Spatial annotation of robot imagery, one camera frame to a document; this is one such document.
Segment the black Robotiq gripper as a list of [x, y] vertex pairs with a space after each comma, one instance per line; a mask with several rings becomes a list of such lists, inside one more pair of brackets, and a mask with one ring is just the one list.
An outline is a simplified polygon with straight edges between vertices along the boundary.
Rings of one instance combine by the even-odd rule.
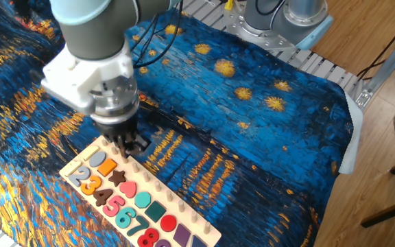
[[94, 126], [107, 140], [115, 142], [123, 158], [143, 153], [150, 145], [150, 140], [138, 133], [138, 115], [126, 120], [102, 123], [94, 120]]

